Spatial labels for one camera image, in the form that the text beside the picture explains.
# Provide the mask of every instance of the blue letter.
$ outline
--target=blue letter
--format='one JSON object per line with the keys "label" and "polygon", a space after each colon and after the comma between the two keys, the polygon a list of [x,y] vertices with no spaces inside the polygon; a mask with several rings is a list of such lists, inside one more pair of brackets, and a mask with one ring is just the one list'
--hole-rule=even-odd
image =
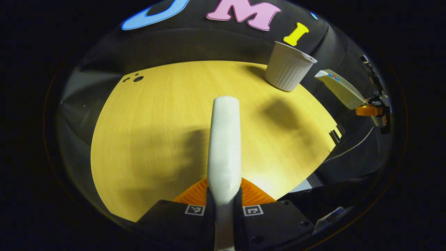
{"label": "blue letter", "polygon": [[147,16],[146,14],[150,10],[151,8],[150,6],[147,9],[141,11],[140,13],[124,21],[121,29],[123,30],[136,29],[146,25],[151,25],[163,21],[165,19],[168,19],[169,17],[173,17],[180,11],[182,11],[184,7],[186,7],[188,2],[189,0],[174,0],[167,10],[155,15]]}

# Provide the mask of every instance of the screw hole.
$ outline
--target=screw hole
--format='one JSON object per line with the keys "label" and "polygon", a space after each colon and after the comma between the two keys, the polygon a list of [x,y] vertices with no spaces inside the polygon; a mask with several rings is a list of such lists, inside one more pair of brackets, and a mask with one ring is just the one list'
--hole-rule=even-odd
{"label": "screw hole", "polygon": [[256,236],[256,237],[251,239],[251,242],[254,243],[254,244],[259,244],[263,240],[265,240],[265,238],[263,238],[262,236]]}
{"label": "screw hole", "polygon": [[138,81],[140,81],[140,80],[143,79],[143,78],[144,78],[143,76],[140,76],[140,77],[135,78],[133,81],[134,81],[134,82],[138,82]]}

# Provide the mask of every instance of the orange bracket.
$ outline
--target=orange bracket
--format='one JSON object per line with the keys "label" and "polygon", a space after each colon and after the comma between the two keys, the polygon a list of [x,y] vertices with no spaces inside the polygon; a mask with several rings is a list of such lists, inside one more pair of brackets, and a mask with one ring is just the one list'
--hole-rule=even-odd
{"label": "orange bracket", "polygon": [[362,105],[356,107],[355,110],[358,116],[379,116],[384,113],[382,107],[375,107],[373,104]]}

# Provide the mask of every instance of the orange gripper pad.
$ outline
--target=orange gripper pad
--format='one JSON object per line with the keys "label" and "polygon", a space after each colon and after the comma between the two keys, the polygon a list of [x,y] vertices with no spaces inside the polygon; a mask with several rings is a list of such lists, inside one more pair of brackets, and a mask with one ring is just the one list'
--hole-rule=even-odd
{"label": "orange gripper pad", "polygon": [[358,116],[379,116],[383,114],[383,108],[375,107],[373,104],[362,105],[356,107],[355,110]]}
{"label": "orange gripper pad", "polygon": [[[258,188],[256,185],[244,178],[242,178],[242,183],[240,184],[240,186],[243,190],[242,206],[252,206],[276,202],[276,200],[262,191],[262,189]],[[207,179],[204,178],[189,187],[173,201],[190,205],[206,206],[206,190]]]}

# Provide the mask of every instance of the yellow letter i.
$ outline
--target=yellow letter i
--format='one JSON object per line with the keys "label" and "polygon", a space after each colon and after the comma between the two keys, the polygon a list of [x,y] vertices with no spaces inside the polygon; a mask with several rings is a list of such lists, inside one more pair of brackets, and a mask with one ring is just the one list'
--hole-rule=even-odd
{"label": "yellow letter i", "polygon": [[309,30],[307,27],[305,27],[305,25],[297,23],[297,28],[289,36],[284,37],[283,41],[287,42],[292,46],[295,46],[297,44],[297,41],[301,38],[301,36],[308,32]]}

